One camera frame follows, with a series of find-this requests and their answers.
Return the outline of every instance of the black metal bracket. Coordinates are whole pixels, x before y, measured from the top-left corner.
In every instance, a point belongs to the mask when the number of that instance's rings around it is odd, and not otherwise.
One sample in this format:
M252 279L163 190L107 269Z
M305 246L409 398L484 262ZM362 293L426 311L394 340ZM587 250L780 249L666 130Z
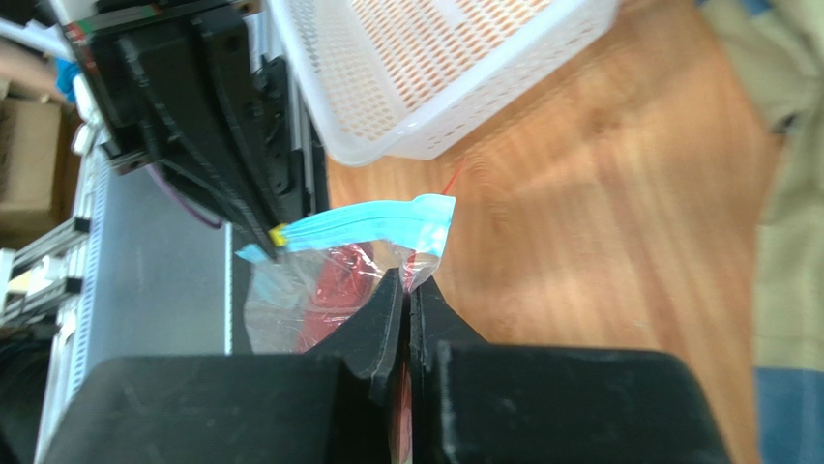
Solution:
M242 4L98 8L65 32L112 135L104 145L112 166L125 174L154 164L277 257L269 230L319 210L303 153L291 146L286 63L261 57L260 70L250 71Z

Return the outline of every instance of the white plastic basket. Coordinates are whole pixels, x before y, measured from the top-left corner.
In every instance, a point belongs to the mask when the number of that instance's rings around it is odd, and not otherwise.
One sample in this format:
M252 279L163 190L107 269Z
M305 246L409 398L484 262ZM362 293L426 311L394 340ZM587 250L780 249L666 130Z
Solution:
M268 0L329 154L431 160L602 35L619 0Z

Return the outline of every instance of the plastic ziplock bag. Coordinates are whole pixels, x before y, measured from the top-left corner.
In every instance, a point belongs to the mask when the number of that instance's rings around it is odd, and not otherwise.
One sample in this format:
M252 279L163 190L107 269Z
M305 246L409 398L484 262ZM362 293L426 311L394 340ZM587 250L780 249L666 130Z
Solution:
M411 292L438 268L455 199L423 195L337 208L283 227L274 262L257 246L244 308L254 353L302 353L366 304L383 274L400 268Z

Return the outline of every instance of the purple cable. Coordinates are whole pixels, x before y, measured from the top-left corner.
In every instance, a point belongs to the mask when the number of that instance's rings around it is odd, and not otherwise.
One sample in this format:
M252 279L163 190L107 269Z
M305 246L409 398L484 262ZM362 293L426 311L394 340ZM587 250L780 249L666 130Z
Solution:
M177 190L175 190L171 185L168 184L166 179L163 178L161 172L155 167L154 164L149 164L146 166L146 170L149 171L149 175L152 177L152 180L155 181L155 184L162 190L163 193L166 194L169 198L171 198L175 203L181 206L187 213L189 213L193 218L197 219L198 222L202 223L206 227L210 229L220 229L223 226L223 220L219 217L215 219L209 219L195 208L193 208L186 199L180 196Z

